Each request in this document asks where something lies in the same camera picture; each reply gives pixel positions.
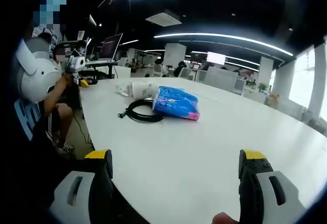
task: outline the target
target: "leg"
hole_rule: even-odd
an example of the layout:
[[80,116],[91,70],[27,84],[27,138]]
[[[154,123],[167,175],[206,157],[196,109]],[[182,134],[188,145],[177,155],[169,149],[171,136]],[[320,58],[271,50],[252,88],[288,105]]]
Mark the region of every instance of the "leg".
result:
[[58,103],[57,109],[60,116],[60,136],[59,136],[59,147],[63,147],[66,141],[66,136],[68,130],[72,124],[73,120],[73,111],[72,109],[65,103]]

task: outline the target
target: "finger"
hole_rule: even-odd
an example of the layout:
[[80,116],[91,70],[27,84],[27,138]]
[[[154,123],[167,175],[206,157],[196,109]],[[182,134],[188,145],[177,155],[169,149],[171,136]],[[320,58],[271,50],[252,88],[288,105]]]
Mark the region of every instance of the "finger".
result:
[[214,216],[213,224],[237,224],[238,221],[233,220],[225,212],[221,212]]

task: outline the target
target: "computer screen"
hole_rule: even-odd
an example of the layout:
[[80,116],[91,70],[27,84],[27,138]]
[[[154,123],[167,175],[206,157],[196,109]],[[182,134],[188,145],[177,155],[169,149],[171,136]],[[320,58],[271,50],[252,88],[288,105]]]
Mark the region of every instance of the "computer screen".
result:
[[103,46],[100,51],[99,58],[114,59],[116,50],[123,34],[117,34],[104,40]]
[[224,65],[225,64],[225,59],[226,59],[225,55],[214,53],[214,52],[208,52],[208,56],[206,58],[206,61],[216,63],[216,64],[220,64],[220,65]]
[[199,64],[194,64],[192,68],[193,69],[199,69],[200,68],[200,65]]

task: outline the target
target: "air vent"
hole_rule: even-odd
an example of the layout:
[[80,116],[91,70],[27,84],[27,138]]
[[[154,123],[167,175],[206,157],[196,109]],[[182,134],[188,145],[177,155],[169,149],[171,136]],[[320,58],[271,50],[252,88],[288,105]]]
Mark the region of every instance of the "air vent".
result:
[[179,21],[179,18],[177,16],[174,16],[174,14],[172,14],[168,11],[161,12],[154,16],[150,16],[146,19],[146,21],[150,21],[150,22],[155,23],[162,27],[168,27],[168,26],[182,24]]

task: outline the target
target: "face mask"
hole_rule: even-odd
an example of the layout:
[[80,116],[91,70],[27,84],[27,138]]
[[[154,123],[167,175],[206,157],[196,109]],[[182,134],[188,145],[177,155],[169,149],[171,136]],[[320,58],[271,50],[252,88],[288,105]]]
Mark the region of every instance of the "face mask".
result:
[[56,59],[58,62],[63,62],[65,60],[65,55],[56,55]]

